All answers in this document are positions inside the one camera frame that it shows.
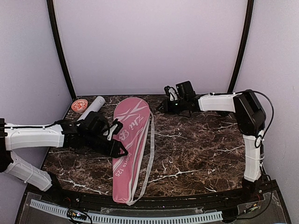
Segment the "pink racket cover bag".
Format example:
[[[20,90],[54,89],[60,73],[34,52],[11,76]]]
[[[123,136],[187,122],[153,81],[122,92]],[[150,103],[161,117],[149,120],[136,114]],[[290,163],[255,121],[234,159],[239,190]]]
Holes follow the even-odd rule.
[[[113,200],[116,203],[131,206],[145,193],[155,156],[155,122],[148,103],[137,97],[121,101],[114,118],[123,124],[123,128],[114,138],[119,140],[128,154],[113,159]],[[150,132],[150,155],[140,195],[134,199],[144,150]]]

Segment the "white cardboard shuttlecock tube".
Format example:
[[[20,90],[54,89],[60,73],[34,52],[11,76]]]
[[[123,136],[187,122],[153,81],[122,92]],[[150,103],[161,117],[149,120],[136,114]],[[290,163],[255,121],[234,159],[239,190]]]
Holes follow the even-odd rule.
[[[78,118],[79,120],[85,119],[89,112],[98,112],[101,107],[105,104],[105,99],[102,96],[98,96]]]

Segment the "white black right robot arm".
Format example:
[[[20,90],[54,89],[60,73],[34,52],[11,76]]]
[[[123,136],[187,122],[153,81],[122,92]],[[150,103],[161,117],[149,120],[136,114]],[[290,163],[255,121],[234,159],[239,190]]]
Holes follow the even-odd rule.
[[[182,112],[231,112],[245,143],[244,180],[256,182],[262,176],[264,160],[263,141],[269,127],[265,124],[266,112],[257,98],[257,91],[197,95],[190,81],[164,88],[166,98],[157,111],[181,115]]]

